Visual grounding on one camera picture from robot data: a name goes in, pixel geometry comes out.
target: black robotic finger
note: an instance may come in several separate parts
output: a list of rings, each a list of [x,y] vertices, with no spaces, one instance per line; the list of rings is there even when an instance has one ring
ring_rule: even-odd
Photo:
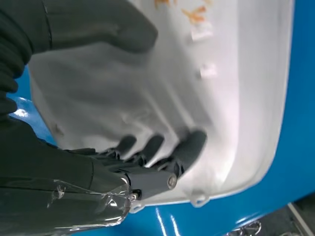
[[[116,147],[116,150],[119,152],[120,155],[125,155],[130,151],[136,142],[137,138],[133,135],[125,136]]]
[[[163,144],[164,137],[160,134],[156,134],[151,137],[143,150],[137,152],[128,158],[125,162],[135,163],[139,166],[144,166],[153,158],[159,149]]]
[[[181,177],[199,156],[205,141],[206,134],[204,131],[193,131],[176,146],[169,157],[162,159],[153,168],[172,172],[177,177]]]
[[[123,137],[116,147],[111,147],[104,152],[99,153],[97,157],[98,160],[113,158],[119,160],[120,156],[125,155],[130,151],[135,143],[137,138],[133,135],[127,135]]]

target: gloved hand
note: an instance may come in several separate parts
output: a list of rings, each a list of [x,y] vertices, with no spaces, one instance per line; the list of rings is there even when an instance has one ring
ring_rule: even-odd
[[[129,159],[134,137],[104,153],[60,150],[39,140],[28,124],[9,117],[32,54],[110,43],[145,53],[158,33],[126,0],[0,1],[0,235],[61,235],[120,223],[136,196],[174,188],[195,161],[205,134],[194,131],[168,158],[145,168],[163,138],[157,135]]]

